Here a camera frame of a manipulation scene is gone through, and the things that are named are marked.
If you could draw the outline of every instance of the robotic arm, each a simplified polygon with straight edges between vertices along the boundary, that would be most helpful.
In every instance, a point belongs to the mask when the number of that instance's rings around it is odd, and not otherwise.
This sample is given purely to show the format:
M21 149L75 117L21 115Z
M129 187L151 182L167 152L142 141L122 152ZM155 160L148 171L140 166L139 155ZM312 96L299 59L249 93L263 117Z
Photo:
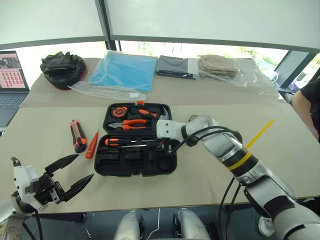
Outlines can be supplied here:
M13 157L13 175L17 191L0 202L0 239L21 239L21 226L33 212L43 211L49 202L67 202L82 191L90 182L93 174L88 175L65 192L58 181L52 177L58 169L71 164L78 154L63 157L45 168L45 173L38 177L32 166L23 166Z
M320 218L310 209L298 204L292 189L267 166L252 155L230 133L214 133L208 129L218 123L207 115L197 116L188 123L158 120L158 138L182 142L194 134L202 137L205 148L245 186L244 194L263 217L272 218L280 240L313 240L320 236ZM190 147L193 140L186 142Z

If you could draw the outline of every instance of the laptop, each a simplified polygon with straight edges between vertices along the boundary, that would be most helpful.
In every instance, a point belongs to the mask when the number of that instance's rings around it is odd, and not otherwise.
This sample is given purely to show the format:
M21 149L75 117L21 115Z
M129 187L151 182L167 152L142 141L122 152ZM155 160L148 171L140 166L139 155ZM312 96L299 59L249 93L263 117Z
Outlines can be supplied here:
M16 51L0 51L0 127L10 123L28 93Z

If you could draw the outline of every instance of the toolbox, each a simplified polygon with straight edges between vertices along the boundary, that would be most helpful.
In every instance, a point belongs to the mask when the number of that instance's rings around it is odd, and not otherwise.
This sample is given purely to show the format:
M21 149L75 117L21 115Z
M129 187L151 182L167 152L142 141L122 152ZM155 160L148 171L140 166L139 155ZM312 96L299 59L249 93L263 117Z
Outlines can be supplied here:
M157 121L172 120L168 105L114 103L106 111L94 169L103 176L130 177L170 174L177 167L177 140L158 139Z

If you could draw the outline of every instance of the blue plastic sheet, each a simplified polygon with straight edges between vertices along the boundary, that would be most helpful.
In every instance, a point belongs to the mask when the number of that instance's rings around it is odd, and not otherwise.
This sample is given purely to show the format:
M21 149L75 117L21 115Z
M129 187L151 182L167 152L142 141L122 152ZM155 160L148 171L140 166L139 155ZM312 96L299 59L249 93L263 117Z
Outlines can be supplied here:
M158 58L108 51L96 66L90 83L99 86L129 87L150 92Z

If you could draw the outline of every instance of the person's arm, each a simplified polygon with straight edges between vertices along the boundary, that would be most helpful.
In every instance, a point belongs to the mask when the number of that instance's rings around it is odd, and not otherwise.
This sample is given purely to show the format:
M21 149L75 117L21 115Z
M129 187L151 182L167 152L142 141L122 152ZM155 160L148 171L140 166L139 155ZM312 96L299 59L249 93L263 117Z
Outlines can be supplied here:
M301 93L301 91L297 91L292 99L292 107L298 113L302 121L307 125L315 138L319 139L319 133L314 126L314 122L312 121L310 108L311 102Z

